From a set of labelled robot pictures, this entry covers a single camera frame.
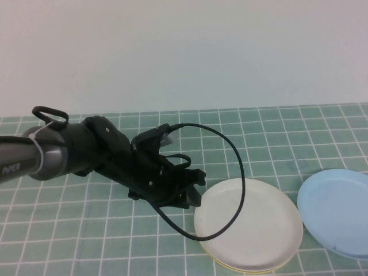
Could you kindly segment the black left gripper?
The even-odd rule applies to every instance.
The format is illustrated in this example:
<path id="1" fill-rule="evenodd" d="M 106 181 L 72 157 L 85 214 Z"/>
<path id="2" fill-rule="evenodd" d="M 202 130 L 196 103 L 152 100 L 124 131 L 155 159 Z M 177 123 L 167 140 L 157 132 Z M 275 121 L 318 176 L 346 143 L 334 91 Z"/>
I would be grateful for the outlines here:
<path id="1" fill-rule="evenodd" d="M 134 145 L 130 151 L 109 156 L 105 175 L 128 187 L 134 200 L 146 200 L 159 208 L 197 208 L 201 194 L 194 186 L 206 185 L 206 173 L 190 165 L 187 155 L 161 155 L 157 146 Z"/>

